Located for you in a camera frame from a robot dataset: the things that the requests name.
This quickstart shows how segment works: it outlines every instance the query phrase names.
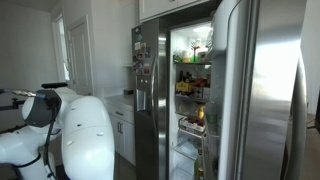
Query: white robot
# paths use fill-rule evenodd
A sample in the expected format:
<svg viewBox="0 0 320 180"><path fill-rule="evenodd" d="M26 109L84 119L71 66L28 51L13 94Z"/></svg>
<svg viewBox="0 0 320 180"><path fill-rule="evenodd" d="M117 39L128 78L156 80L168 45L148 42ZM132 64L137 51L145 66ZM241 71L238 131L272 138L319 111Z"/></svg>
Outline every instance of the white robot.
<svg viewBox="0 0 320 180"><path fill-rule="evenodd" d="M57 179L48 145L62 135L62 160L72 180L113 179L114 139L104 104L68 88L37 92L0 89L29 96L22 107L26 126L0 134L0 163L12 164L25 180Z"/></svg>

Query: refrigerator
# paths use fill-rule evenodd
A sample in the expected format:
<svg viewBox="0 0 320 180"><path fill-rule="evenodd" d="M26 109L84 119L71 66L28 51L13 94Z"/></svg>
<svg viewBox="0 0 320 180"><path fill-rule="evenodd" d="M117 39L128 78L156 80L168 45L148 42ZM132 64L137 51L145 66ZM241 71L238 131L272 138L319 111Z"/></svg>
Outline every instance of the refrigerator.
<svg viewBox="0 0 320 180"><path fill-rule="evenodd" d="M305 7L223 0L208 18L132 29L137 179L194 179L199 157L208 180L299 179Z"/></svg>

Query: white cabinet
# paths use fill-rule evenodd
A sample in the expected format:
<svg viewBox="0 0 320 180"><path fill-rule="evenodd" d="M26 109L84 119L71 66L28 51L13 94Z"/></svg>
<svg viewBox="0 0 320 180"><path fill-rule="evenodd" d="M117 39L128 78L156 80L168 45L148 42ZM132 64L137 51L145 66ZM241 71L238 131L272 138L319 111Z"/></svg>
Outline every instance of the white cabinet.
<svg viewBox="0 0 320 180"><path fill-rule="evenodd" d="M140 22L210 0L139 0Z"/></svg>
<svg viewBox="0 0 320 180"><path fill-rule="evenodd" d="M136 164L133 100L123 95L106 98L106 108L113 128L115 151Z"/></svg>

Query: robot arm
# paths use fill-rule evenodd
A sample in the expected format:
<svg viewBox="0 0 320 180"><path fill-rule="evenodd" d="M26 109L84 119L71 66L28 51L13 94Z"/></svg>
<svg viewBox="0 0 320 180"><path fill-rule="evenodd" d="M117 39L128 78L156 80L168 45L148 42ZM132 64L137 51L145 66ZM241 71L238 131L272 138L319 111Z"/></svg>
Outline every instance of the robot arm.
<svg viewBox="0 0 320 180"><path fill-rule="evenodd" d="M49 91L51 91L50 93L54 91L55 95L48 95ZM54 138L47 136L47 134L59 133L61 129L62 159L69 178L79 180L113 179L114 139L112 126L108 113L98 98L79 96L67 88L41 90L37 93L15 92L31 96L26 100L22 109L23 118L29 125L25 128L31 129L34 135L42 136L37 140L29 139L32 141L31 143L42 146L48 142L46 141L47 137L49 140ZM1 144L3 138L0 135L0 148L4 146ZM7 162L15 164L10 158L7 159Z"/></svg>

